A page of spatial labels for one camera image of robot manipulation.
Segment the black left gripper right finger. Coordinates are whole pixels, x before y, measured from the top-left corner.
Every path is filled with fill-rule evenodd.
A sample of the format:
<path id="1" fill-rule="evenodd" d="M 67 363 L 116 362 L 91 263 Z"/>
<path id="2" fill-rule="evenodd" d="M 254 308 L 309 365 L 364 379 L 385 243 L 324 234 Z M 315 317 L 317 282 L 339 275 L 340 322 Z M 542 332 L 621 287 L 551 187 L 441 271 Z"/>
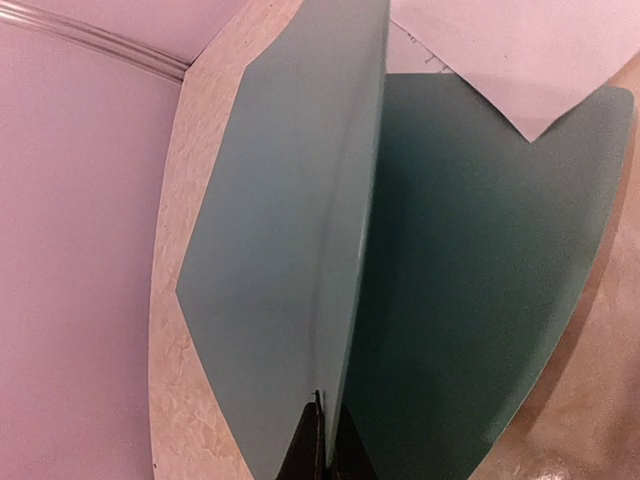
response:
<path id="1" fill-rule="evenodd" d="M 347 407 L 342 407 L 340 410 L 332 460 L 332 479 L 378 479 Z"/>

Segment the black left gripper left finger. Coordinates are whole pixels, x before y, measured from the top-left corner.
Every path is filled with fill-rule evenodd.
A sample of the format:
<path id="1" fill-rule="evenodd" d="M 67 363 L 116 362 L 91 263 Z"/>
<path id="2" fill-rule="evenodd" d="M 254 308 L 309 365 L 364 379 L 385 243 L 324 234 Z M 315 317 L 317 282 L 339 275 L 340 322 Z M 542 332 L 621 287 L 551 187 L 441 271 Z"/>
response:
<path id="1" fill-rule="evenodd" d="M 325 416 L 320 391 L 307 403 L 293 434 L 276 480 L 325 480 Z"/>

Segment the dark green folder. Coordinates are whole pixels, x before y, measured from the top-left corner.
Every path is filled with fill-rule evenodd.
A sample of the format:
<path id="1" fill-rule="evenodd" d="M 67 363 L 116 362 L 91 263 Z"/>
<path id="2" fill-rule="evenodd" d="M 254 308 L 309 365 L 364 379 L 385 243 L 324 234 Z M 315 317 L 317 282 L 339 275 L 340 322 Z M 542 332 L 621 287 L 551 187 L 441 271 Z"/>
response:
<path id="1" fill-rule="evenodd" d="M 525 140 L 467 82 L 385 69 L 389 4 L 305 1 L 243 73 L 177 282 L 256 479 L 320 391 L 378 479 L 466 479 L 534 387 L 609 225 L 634 99 Z"/>

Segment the printed paper stack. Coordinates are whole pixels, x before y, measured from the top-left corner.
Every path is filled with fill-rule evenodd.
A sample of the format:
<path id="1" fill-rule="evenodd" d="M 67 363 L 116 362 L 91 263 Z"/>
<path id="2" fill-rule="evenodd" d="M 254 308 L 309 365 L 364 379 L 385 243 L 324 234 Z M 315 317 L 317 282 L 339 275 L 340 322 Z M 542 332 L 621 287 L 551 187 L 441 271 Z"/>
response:
<path id="1" fill-rule="evenodd" d="M 636 1 L 394 1 L 391 19 L 529 142 L 639 51 Z"/>

